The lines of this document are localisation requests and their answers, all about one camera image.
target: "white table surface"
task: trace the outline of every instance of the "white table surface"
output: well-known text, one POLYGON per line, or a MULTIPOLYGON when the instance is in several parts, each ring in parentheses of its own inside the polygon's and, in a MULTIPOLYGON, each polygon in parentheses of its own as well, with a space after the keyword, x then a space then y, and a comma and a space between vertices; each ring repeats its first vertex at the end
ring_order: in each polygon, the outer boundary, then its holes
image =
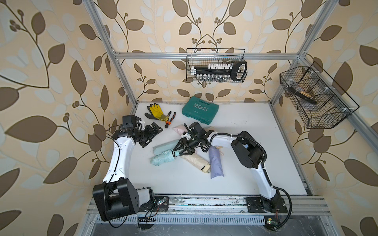
MULTIPOLYGON (((184 104, 160 103, 165 114, 176 112, 172 124, 165 129, 165 122, 150 120, 144 113, 148 112, 150 103, 139 103, 136 116, 147 124, 155 122, 164 130, 153 141, 142 148, 135 145, 132 153, 129 179, 135 188, 152 187, 155 193, 166 194, 259 194, 256 181, 250 169, 244 167, 231 148, 222 148, 221 162, 225 177, 213 179, 196 169, 186 160, 176 157, 173 162, 160 166, 150 164, 153 147, 180 136, 172 129, 184 122, 189 126, 196 120, 184 116, 181 111, 184 104)), ((203 128, 213 126, 212 130, 238 134, 247 131, 259 142, 267 153, 265 167, 273 185, 284 188, 290 195, 306 195, 305 188, 295 168, 293 160, 280 133, 278 125, 267 103, 233 103, 219 104, 219 111, 210 125, 200 123, 203 128)), ((199 153, 207 160, 207 153, 199 153)))

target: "yellow glove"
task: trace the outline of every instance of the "yellow glove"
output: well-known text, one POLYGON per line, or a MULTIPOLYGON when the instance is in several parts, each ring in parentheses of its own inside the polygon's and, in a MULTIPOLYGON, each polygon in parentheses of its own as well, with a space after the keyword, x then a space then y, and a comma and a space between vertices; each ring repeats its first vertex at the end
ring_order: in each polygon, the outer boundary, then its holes
POLYGON ((156 118, 158 118, 161 121, 167 121, 168 118, 169 118, 166 115, 164 115, 160 106, 156 103, 154 103, 153 105, 152 104, 150 105, 150 110, 151 110, 152 115, 155 116, 156 118))

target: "black wire basket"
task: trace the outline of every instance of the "black wire basket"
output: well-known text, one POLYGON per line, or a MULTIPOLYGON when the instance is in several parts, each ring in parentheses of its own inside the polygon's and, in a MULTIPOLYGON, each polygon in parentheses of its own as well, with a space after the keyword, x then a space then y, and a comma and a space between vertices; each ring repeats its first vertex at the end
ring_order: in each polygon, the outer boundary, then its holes
POLYGON ((331 129, 355 112, 359 105, 319 64, 314 63, 310 67, 299 66, 282 72, 280 84, 306 128, 331 129), (332 79, 333 86, 321 79, 319 69, 332 79), (345 104, 341 96, 353 105, 345 104))
POLYGON ((198 82, 243 83, 247 76, 245 49, 187 48, 186 78, 198 82))

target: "green tool case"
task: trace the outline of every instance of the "green tool case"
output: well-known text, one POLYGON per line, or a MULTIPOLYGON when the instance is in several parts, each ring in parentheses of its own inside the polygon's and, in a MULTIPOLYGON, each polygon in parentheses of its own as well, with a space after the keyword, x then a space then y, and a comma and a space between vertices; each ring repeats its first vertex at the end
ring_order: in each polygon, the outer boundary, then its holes
POLYGON ((183 115, 210 125, 218 112, 219 105, 191 97, 183 107, 183 115))

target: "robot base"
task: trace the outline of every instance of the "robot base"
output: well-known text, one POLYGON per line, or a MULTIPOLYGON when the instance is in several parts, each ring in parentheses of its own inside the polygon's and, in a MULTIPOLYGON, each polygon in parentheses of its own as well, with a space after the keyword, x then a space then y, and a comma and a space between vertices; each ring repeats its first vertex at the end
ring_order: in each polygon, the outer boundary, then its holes
POLYGON ((273 214, 276 213, 287 213, 287 207, 285 204, 285 201, 283 198, 280 198, 277 201, 277 205, 275 208, 271 208, 269 210, 265 210, 263 206, 263 202, 260 197, 247 197, 246 199, 247 202, 247 208, 249 213, 267 213, 271 212, 273 214))

